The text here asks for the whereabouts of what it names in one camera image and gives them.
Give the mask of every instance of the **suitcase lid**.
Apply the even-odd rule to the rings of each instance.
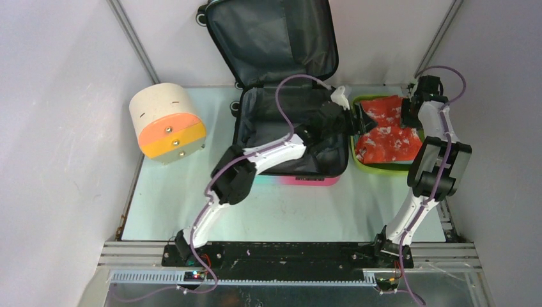
[[[205,17],[243,88],[293,74],[326,80],[339,65],[328,0],[214,0]]]

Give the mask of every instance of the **suitcase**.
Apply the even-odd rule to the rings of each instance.
[[[339,55],[327,0],[214,0],[200,6],[196,21],[206,26],[242,89],[230,105],[236,117],[233,144],[260,146],[288,133],[275,104],[277,85],[293,74],[321,80],[337,70]],[[330,91],[294,79],[279,94],[288,118],[298,125],[329,101]],[[348,136],[337,134],[298,160],[268,169],[259,177],[295,185],[331,185],[348,164]]]

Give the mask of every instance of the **white table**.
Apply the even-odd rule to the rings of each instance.
[[[204,150],[168,165],[145,159],[122,235],[123,240],[167,240],[190,226],[203,208],[210,173],[231,145],[235,119],[229,104],[234,88],[190,88],[189,95],[208,130]],[[356,86],[362,94],[401,94],[398,87]],[[367,174],[350,157],[331,187],[255,184],[246,200],[215,225],[210,240],[372,241],[399,210],[407,195],[406,177]],[[416,242],[444,242],[436,210],[414,235]]]

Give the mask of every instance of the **green tray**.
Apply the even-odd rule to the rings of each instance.
[[[361,95],[352,100],[351,105],[361,100],[373,100],[376,98],[389,97],[390,95]],[[423,141],[423,133],[420,133],[420,139]],[[350,149],[352,151],[352,157],[355,165],[365,171],[366,173],[376,175],[388,175],[388,176],[406,176],[411,164],[398,164],[398,163],[374,163],[363,164],[355,157],[355,145],[354,138],[350,137]]]

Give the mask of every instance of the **folded clothing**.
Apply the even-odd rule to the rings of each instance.
[[[391,96],[361,102],[378,127],[356,142],[356,158],[363,164],[412,161],[422,142],[416,129],[401,128],[402,98]]]

